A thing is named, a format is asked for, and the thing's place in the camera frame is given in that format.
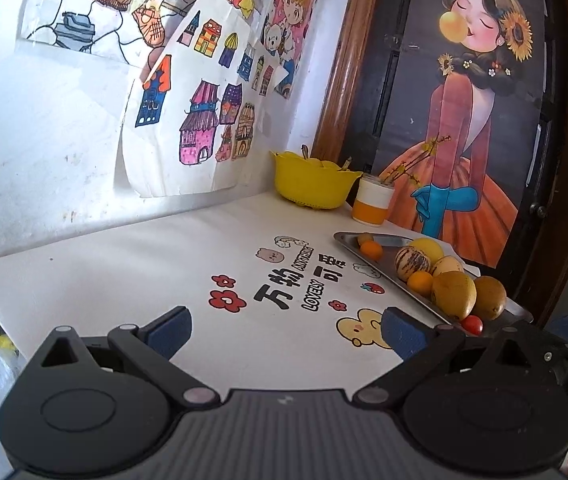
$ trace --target yellow basket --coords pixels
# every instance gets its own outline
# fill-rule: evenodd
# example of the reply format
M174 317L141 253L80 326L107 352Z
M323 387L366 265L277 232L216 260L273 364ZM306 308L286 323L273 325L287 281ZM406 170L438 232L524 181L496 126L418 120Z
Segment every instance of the yellow basket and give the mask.
M361 171L338 171L329 160L306 160L293 152L273 153L275 156L275 189L291 202L313 209L335 209L349 195Z

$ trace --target tray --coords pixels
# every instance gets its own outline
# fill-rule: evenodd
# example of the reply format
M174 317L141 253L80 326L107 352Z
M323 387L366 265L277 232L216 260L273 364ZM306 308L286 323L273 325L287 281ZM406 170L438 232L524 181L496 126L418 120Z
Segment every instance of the tray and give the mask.
M364 260L371 267L379 270L379 272L381 272L383 276L387 277L391 282L395 283L395 285L401 288L401 290L403 290L406 294L413 298L413 300L417 301L423 307L430 310L442 321L451 325L459 326L459 323L452 317L444 314L444 312L442 312L438 307L431 303L427 298L424 298L423 296L410 290L408 286L406 286L406 284L397 277L397 273L395 272L395 255L397 254L397 251L400 250L400 248L408 245L412 241L411 238L405 238L397 235L373 234L373 239L382 247L384 247L384 255L378 262L376 262L359 252L357 236L360 234L361 233L340 232L335 233L333 237L335 238L337 243L342 245L351 253L355 254L355 256ZM472 278L477 277L472 272L468 272L468 270L464 269L464 272ZM510 298L507 298L506 306L504 307L502 314L493 321L484 322L484 330L482 332L482 336L491 336L501 328L509 326L521 319L524 319L526 320L526 322L531 323L533 321L533 315L528 310L520 307Z

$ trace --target door knob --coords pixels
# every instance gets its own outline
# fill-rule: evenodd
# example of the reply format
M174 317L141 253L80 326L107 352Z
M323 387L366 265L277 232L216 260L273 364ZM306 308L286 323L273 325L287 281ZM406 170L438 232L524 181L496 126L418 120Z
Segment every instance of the door knob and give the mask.
M546 215L548 215L548 210L537 202L533 202L528 211L531 215L536 215L538 218L546 218Z

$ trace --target cup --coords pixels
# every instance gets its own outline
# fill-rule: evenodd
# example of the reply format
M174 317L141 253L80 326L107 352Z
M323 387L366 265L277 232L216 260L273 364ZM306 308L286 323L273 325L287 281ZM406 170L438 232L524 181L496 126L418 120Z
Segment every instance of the cup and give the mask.
M395 187L383 184L379 177L365 174L359 181L353 204L353 220L366 225L381 225L386 219Z

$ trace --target red tomato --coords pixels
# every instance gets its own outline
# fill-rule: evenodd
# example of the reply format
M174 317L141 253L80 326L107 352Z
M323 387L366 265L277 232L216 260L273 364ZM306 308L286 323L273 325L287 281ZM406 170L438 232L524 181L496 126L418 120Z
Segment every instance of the red tomato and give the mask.
M462 319L460 325L464 330L474 335L481 335L482 330L484 330L484 324L477 316L466 316Z

